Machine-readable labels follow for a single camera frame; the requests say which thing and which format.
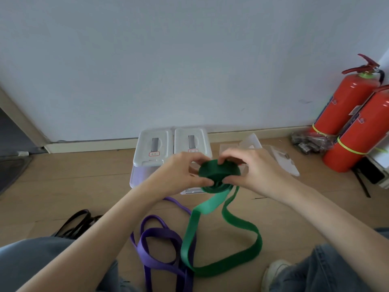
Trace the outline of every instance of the white sneaker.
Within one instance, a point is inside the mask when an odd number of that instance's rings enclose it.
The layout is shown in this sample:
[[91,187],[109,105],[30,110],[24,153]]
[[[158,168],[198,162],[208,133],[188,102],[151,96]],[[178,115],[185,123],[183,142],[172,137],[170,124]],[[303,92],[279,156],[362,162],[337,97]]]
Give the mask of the white sneaker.
[[272,262],[263,274],[261,292],[269,292],[270,284],[285,268],[292,265],[290,262],[280,259]]

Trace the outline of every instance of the fire extinguisher handle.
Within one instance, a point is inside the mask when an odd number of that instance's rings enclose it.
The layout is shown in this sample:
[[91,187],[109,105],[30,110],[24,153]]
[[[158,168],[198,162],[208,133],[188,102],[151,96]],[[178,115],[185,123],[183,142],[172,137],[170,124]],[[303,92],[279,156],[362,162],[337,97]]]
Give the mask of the fire extinguisher handle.
[[378,87],[376,90],[374,90],[374,92],[377,93],[383,90],[389,90],[389,85],[383,85],[381,87]]
[[367,61],[366,65],[362,65],[357,68],[349,68],[348,70],[344,70],[342,74],[347,74],[347,73],[352,73],[352,72],[357,72],[357,73],[363,73],[363,72],[369,72],[369,73],[375,73],[377,72],[378,68],[380,65],[376,63],[374,60],[372,60],[370,57],[367,57],[364,54],[359,53],[358,54],[360,57],[364,58]]

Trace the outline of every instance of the red fire extinguisher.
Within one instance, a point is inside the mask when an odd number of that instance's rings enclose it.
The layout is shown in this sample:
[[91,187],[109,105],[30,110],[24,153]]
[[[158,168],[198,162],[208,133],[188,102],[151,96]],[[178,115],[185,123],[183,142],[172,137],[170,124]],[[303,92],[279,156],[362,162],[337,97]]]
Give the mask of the red fire extinguisher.
[[[385,74],[378,69],[380,65],[366,55],[358,55],[365,58],[367,64],[342,72],[343,74],[357,73],[347,75],[343,79],[309,132],[337,135],[353,114],[369,98],[373,90],[382,84]],[[373,75],[376,72],[380,73],[379,79]]]
[[389,85],[381,86],[343,129],[323,162],[337,172],[346,172],[366,155],[389,131]]

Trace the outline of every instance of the hand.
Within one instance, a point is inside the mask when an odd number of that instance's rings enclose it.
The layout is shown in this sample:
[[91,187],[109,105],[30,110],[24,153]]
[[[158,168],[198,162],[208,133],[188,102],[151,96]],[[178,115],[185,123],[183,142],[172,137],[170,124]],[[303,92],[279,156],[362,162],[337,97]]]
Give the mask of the hand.
[[140,186],[147,192],[158,193],[159,198],[175,195],[187,188],[212,186],[211,179],[198,176],[192,162],[201,165],[211,159],[200,152],[181,152],[168,158],[167,162],[151,174]]
[[249,172],[245,176],[227,176],[223,183],[242,186],[283,203],[294,189],[304,186],[286,172],[265,149],[229,148],[221,153],[217,162],[223,164],[226,159],[246,163]]

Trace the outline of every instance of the purple resistance band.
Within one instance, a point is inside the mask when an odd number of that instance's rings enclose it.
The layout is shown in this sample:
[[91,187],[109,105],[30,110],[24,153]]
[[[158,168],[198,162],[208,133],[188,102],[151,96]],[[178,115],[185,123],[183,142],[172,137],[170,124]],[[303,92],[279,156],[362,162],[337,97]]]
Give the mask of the purple resistance band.
[[[166,201],[170,201],[175,203],[177,206],[179,206],[181,209],[186,211],[189,215],[192,214],[192,212],[185,206],[182,206],[178,201],[176,201],[173,198],[167,197],[164,198]],[[145,224],[150,219],[156,219],[160,222],[162,227],[152,227],[145,230]],[[172,244],[174,246],[176,257],[175,260],[172,262],[164,263],[161,261],[156,260],[154,257],[152,257],[149,254],[149,247],[147,245],[147,237],[159,237],[163,239],[170,239],[172,241]],[[193,271],[188,268],[181,260],[180,257],[180,250],[182,245],[182,239],[181,237],[175,232],[172,231],[167,224],[157,215],[149,215],[143,219],[143,221],[140,224],[140,240],[138,243],[138,246],[135,243],[134,233],[131,234],[130,237],[132,243],[134,244],[135,248],[138,251],[140,260],[143,263],[143,268],[145,271],[145,279],[146,279],[146,291],[152,292],[153,287],[151,285],[151,269],[162,269],[165,271],[170,271],[171,273],[174,273],[177,275],[177,282],[176,282],[176,292],[192,292],[193,289]],[[189,248],[188,252],[188,258],[191,265],[193,265],[193,257],[194,257],[194,250],[196,248],[196,236],[194,237],[192,244]]]

